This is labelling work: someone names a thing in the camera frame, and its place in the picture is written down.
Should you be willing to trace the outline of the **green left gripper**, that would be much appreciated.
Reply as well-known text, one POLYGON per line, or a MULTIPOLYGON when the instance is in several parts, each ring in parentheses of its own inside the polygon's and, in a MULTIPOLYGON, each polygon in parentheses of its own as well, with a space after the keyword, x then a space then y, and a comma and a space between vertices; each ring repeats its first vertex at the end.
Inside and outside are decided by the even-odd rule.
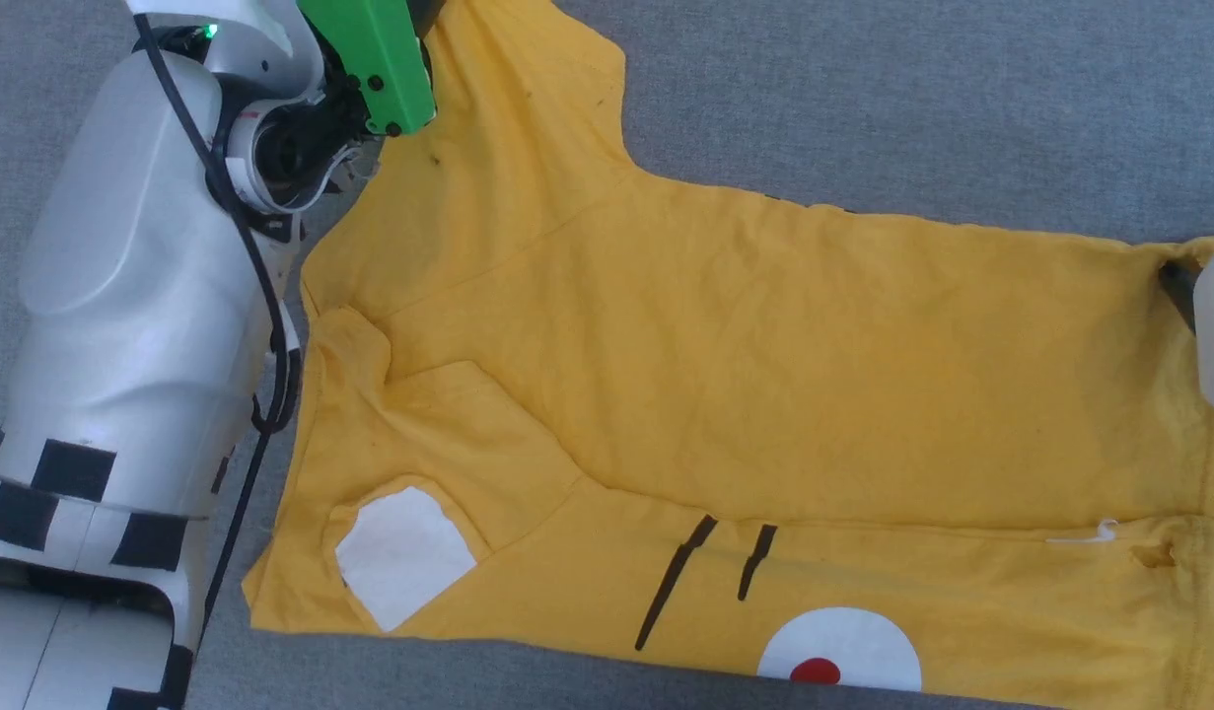
POLYGON ((437 112, 425 39, 446 0, 299 1, 327 63, 365 106, 365 131, 416 134, 437 112))

